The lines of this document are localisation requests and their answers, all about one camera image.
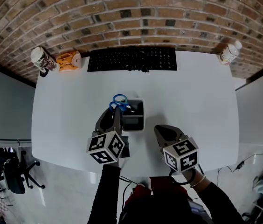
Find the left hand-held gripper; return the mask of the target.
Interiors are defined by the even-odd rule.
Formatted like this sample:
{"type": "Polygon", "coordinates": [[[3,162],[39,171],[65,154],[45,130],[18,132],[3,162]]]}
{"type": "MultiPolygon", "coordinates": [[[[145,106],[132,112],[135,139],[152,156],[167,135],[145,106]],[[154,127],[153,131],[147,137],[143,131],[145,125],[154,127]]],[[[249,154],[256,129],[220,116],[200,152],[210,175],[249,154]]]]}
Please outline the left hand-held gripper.
{"type": "Polygon", "coordinates": [[[88,139],[88,153],[99,164],[110,164],[118,162],[120,158],[130,157],[129,143],[127,136],[122,134],[122,111],[116,106],[113,111],[107,108],[96,122],[96,131],[106,132],[114,123],[114,131],[100,134],[88,139]]]}

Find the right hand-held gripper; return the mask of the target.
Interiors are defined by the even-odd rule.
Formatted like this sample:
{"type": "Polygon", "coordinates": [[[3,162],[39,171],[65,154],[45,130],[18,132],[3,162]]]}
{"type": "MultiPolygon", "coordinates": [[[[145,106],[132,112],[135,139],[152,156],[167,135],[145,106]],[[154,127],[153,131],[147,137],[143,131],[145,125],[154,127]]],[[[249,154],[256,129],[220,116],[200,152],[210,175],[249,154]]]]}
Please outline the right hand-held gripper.
{"type": "MultiPolygon", "coordinates": [[[[184,135],[179,128],[170,125],[156,125],[154,133],[160,146],[167,146],[168,141],[177,141],[184,135]]],[[[166,165],[178,173],[199,164],[199,148],[192,137],[167,146],[162,151],[166,165]]]]}

